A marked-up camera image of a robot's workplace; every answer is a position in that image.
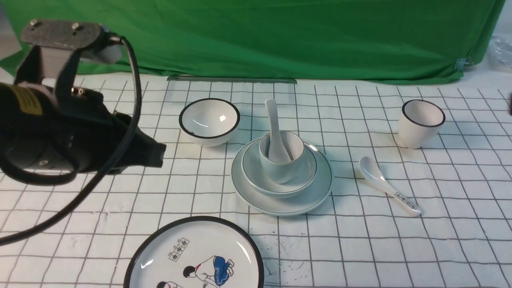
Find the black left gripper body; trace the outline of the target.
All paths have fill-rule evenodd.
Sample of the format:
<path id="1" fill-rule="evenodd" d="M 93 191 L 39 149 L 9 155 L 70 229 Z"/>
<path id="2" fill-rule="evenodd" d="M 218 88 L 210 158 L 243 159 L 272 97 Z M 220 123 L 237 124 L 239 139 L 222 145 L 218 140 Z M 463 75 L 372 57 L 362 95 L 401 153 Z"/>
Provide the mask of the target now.
<path id="1" fill-rule="evenodd" d="M 78 160 L 79 173 L 99 171 L 122 143 L 132 124 L 133 137 L 108 174 L 121 174 L 132 166 L 148 167 L 149 149 L 155 139 L 139 128 L 133 116 L 110 112 L 104 104 L 104 95 L 96 90 L 73 87 L 70 96 L 58 96 L 57 99 L 56 131 L 64 133 L 63 144 L 72 158 Z"/>

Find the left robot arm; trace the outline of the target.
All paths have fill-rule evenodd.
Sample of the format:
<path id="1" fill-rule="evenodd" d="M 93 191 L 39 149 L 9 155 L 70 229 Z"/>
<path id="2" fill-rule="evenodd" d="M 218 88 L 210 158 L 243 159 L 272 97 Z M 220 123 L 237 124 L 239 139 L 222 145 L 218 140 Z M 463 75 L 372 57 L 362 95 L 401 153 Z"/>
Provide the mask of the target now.
<path id="1" fill-rule="evenodd" d="M 99 91 L 73 87 L 54 95 L 45 85 L 1 84 L 1 171 L 35 186 L 72 182 L 98 172 L 133 118 L 110 112 Z"/>

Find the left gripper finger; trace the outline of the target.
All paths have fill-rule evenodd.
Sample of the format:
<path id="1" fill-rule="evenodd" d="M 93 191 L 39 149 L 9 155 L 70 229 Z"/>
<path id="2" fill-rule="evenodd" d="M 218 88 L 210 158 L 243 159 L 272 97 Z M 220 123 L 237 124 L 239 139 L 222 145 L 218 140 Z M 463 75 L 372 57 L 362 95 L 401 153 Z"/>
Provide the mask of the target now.
<path id="1" fill-rule="evenodd" d="M 166 148 L 166 144 L 159 142 L 151 143 L 148 155 L 148 167 L 161 168 L 163 166 Z"/>

